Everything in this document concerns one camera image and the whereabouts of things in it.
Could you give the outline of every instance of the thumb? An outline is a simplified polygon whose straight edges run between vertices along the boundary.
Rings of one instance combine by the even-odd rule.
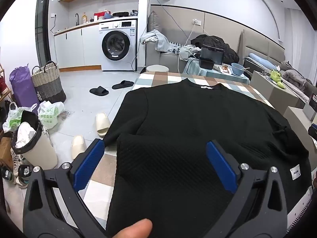
[[[148,238],[152,231],[152,222],[143,219],[118,232],[113,238]]]

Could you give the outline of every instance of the cardboard box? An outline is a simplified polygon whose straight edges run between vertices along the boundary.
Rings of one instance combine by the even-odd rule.
[[[11,156],[11,139],[3,137],[0,142],[0,164],[5,164],[13,171],[13,160]]]

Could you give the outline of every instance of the blue gripper pad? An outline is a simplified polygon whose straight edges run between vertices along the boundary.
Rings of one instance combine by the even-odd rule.
[[[75,160],[77,160],[77,158],[80,160],[82,156],[85,156],[73,175],[73,188],[76,192],[86,187],[104,153],[104,142],[100,139],[95,139],[84,153],[76,157]]]
[[[236,193],[238,189],[237,175],[213,142],[207,143],[206,153],[224,188],[233,194]]]

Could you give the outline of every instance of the white stool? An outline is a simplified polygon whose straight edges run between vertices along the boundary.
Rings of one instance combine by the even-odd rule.
[[[146,68],[147,72],[168,72],[169,68],[164,65],[154,64]]]

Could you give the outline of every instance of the washing machine control panel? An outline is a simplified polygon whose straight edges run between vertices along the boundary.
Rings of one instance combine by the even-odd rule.
[[[136,20],[110,21],[99,24],[99,31],[116,28],[135,28]]]

